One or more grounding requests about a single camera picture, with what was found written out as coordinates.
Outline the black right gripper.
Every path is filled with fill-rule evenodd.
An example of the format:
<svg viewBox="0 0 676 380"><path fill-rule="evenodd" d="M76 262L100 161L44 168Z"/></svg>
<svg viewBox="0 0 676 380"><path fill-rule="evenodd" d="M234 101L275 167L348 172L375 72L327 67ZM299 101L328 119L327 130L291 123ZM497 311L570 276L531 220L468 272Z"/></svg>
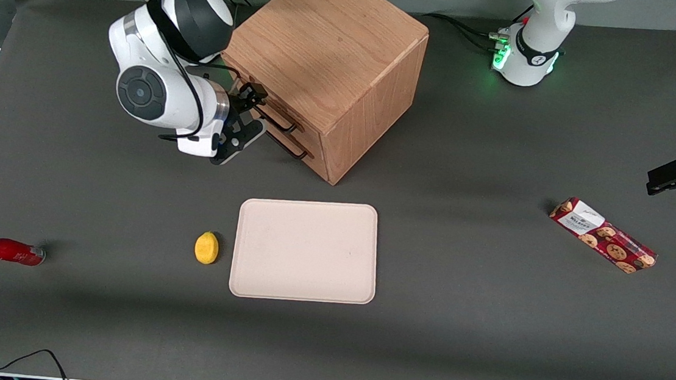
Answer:
<svg viewBox="0 0 676 380"><path fill-rule="evenodd" d="M246 146L249 136L248 124L263 119L260 105L264 105L268 92L259 83L247 82L228 93L230 108L224 121L219 143Z"/></svg>

